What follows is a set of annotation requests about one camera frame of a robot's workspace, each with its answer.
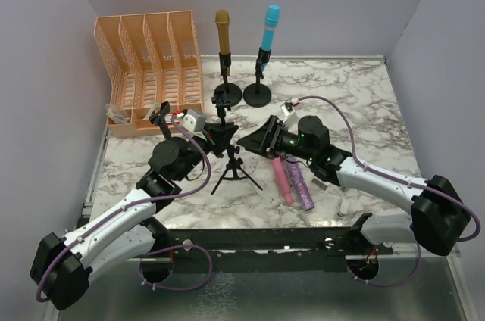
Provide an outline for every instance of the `tripod leg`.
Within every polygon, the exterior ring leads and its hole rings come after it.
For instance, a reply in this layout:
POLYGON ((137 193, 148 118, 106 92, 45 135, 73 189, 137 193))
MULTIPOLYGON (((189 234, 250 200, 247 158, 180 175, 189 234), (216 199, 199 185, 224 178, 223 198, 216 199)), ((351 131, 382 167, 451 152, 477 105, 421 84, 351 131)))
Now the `tripod leg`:
POLYGON ((239 167, 239 170, 244 173, 244 175, 251 180, 252 183, 254 183, 256 185, 256 187, 258 189, 260 189, 261 191, 263 191, 263 188, 245 171, 243 170, 241 167, 239 167))
POLYGON ((211 192, 211 196, 212 196, 212 195, 213 195, 213 194, 216 192, 217 187, 219 187, 219 185, 221 184, 222 180, 223 180, 223 179, 224 179, 224 177, 226 176, 227 171, 228 171, 228 169, 226 169, 226 170, 224 171, 224 173, 222 174, 222 176, 221 176, 221 177, 219 177, 219 181, 217 181, 217 183, 215 184, 214 189, 213 189, 213 190, 212 190, 212 192, 211 192))

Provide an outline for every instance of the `black mini tripod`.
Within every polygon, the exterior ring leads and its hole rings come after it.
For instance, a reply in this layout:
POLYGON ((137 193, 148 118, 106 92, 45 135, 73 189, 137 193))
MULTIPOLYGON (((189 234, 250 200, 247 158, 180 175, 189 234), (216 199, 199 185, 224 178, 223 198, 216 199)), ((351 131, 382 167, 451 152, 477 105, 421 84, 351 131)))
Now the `black mini tripod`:
MULTIPOLYGON (((230 111, 230 103, 227 100, 226 93, 224 91, 216 91, 214 93, 214 97, 212 98, 212 104, 215 104, 215 107, 217 109, 217 116, 221 119, 221 125, 226 126, 226 120, 224 119, 226 117, 226 109, 230 111)), ((217 181, 217 184, 212 190, 211 195, 213 195, 217 191, 217 188, 223 180, 240 181, 243 179, 249 179, 252 183, 256 185, 256 187, 258 187, 258 189, 263 190, 263 188, 245 170, 242 169, 241 165, 243 164, 243 160, 241 158, 235 157, 235 154, 238 154, 239 150, 239 147, 235 147, 233 145, 229 145, 227 147, 227 156, 229 157, 229 162, 226 164, 226 170, 217 181), (230 170, 233 171, 233 176, 226 177, 227 172, 229 172, 230 170), (241 171, 244 176, 239 176, 239 174, 237 173, 238 170, 241 171)))

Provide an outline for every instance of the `microphone clip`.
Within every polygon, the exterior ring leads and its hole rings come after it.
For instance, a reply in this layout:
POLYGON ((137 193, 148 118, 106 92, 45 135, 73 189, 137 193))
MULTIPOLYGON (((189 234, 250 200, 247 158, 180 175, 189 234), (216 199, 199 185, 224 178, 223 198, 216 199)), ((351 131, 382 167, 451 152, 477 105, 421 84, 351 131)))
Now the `microphone clip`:
POLYGON ((221 65, 221 75, 227 76, 227 68, 230 67, 230 52, 228 54, 221 54, 219 52, 219 64, 221 65))
POLYGON ((270 62, 271 50, 266 51, 259 48, 258 58, 256 59, 256 79, 264 79, 263 65, 270 62))

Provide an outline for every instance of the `marble table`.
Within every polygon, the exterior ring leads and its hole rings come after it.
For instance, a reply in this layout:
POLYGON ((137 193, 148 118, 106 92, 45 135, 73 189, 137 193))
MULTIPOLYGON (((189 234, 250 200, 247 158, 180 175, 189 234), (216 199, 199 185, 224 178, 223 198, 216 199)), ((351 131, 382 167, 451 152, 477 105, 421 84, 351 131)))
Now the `marble table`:
MULTIPOLYGON (((254 62, 235 61, 231 81, 242 89, 254 80, 254 62)), ((218 61, 204 60, 205 108, 209 122, 218 120, 211 96, 221 82, 218 61)), ((272 60, 264 72, 264 83, 271 88, 273 98, 264 108, 251 108, 244 102, 228 112, 226 120, 239 125, 234 140, 262 125, 270 114, 281 115, 280 106, 288 98, 303 95, 323 95, 334 101, 349 118, 355 132, 357 152, 368 163, 400 173, 417 176, 418 165, 396 98, 381 60, 348 61, 277 61, 272 60)), ((333 144, 349 150, 349 135, 338 113, 322 101, 305 101, 299 106, 299 117, 318 115, 330 129, 333 144)), ((94 194, 92 219, 106 211, 133 188, 148 170, 152 149, 162 136, 134 139, 111 137, 107 144, 101 174, 94 194)), ((259 228, 303 226, 348 226, 362 213, 396 212, 391 204, 354 189, 330 185, 322 191, 311 182, 312 174, 303 169, 315 209, 305 212, 298 201, 287 206, 274 181, 268 159, 241 150, 243 168, 260 184, 258 190, 250 181, 227 182, 211 196, 218 178, 225 170, 227 157, 211 155, 211 181, 199 193, 174 201, 156 215, 168 228, 259 228), (336 211, 343 198, 349 200, 349 214, 343 218, 336 211)), ((194 169, 196 177, 202 166, 194 169)), ((183 191, 202 183, 206 172, 193 182, 182 181, 183 191)))

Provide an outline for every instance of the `purple glitter tube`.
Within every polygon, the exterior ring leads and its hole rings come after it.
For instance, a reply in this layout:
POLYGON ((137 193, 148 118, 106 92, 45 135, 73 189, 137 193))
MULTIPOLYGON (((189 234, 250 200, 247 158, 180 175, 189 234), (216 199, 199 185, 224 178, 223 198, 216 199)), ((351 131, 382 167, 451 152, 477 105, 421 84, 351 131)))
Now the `purple glitter tube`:
POLYGON ((310 191, 303 179, 302 170, 300 170, 299 164, 296 162, 298 158, 289 157, 284 163, 286 170, 288 171, 289 177, 295 186, 296 193, 300 198, 300 203, 303 206, 303 210, 308 211, 315 207, 313 201, 311 200, 310 191))

